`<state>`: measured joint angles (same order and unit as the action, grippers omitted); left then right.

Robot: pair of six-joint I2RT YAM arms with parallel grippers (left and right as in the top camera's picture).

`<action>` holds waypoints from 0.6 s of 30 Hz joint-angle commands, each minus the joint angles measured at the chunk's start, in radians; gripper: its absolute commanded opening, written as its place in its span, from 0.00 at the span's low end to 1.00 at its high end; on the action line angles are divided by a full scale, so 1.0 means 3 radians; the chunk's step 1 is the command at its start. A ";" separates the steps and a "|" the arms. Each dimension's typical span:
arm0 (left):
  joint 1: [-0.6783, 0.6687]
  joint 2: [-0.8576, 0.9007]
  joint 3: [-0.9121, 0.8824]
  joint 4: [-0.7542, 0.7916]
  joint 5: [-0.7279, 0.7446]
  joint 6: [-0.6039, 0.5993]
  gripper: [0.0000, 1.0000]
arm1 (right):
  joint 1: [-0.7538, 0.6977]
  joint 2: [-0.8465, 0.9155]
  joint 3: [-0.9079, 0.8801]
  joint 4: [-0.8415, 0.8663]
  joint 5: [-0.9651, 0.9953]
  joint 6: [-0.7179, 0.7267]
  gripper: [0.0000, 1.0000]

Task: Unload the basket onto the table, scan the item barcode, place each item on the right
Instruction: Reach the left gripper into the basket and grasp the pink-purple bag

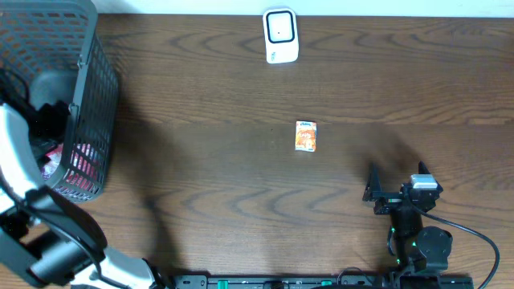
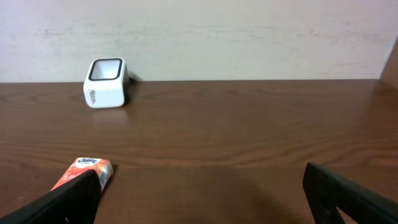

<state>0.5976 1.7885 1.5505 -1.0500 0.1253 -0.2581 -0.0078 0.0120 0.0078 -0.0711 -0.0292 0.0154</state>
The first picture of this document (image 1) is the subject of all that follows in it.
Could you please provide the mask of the red purple snack bag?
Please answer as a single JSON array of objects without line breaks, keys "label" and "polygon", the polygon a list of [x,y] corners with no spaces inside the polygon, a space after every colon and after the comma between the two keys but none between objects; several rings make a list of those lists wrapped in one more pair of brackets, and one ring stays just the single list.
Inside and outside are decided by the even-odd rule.
[{"label": "red purple snack bag", "polygon": [[52,148],[43,157],[41,174],[52,181],[54,190],[65,196],[86,198],[100,192],[103,174],[102,157],[90,144],[78,144],[65,157],[63,145]]}]

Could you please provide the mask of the orange tissue pack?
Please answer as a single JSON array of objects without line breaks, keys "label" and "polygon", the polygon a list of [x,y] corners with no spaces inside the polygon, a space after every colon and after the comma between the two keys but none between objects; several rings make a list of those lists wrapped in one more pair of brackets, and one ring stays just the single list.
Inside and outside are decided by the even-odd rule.
[{"label": "orange tissue pack", "polygon": [[295,150],[313,153],[316,151],[317,124],[313,121],[296,122]]}]

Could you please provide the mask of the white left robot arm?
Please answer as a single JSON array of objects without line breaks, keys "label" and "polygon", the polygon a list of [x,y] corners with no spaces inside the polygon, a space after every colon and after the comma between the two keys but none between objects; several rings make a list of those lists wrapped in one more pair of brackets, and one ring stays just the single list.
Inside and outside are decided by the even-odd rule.
[{"label": "white left robot arm", "polygon": [[45,184],[25,119],[1,106],[1,262],[32,287],[163,288],[142,258],[108,245],[90,214]]}]

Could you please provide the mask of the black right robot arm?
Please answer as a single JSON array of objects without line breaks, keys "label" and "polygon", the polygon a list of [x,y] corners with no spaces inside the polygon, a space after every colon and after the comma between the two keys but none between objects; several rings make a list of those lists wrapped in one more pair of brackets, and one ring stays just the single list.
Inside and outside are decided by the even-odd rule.
[{"label": "black right robot arm", "polygon": [[388,247],[397,257],[399,267],[409,274],[438,274],[448,268],[452,235],[422,223],[422,216],[435,208],[442,191],[423,162],[418,163],[418,172],[402,183],[397,192],[383,190],[377,167],[369,168],[362,200],[374,203],[376,215],[390,216]]}]

